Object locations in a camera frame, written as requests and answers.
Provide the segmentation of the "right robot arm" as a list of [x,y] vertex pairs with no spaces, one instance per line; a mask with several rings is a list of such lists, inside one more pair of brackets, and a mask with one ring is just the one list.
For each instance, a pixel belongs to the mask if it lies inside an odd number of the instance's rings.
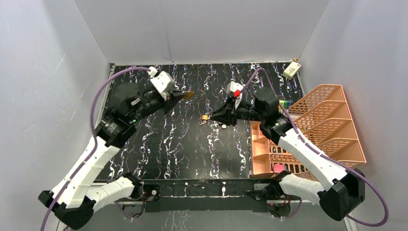
[[299,160],[315,180],[288,174],[271,185],[277,199],[294,195],[317,203],[336,221],[342,220],[365,199],[363,173],[357,169],[363,152],[345,101],[322,101],[293,125],[279,112],[271,89],[262,88],[253,104],[236,97],[211,114],[211,120],[234,126],[238,119],[260,122],[263,135]]

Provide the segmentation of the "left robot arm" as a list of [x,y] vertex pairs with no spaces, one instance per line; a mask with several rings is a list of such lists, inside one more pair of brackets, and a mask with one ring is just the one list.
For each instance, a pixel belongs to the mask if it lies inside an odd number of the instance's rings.
[[82,228],[93,214],[122,198],[140,200],[145,196],[143,181],[131,173],[111,183],[93,188],[92,183],[129,138],[136,123],[159,110],[168,113],[193,92],[180,91],[174,84],[155,87],[148,83],[124,83],[113,90],[106,115],[96,127],[96,136],[66,175],[52,190],[42,191],[38,199],[66,226]]

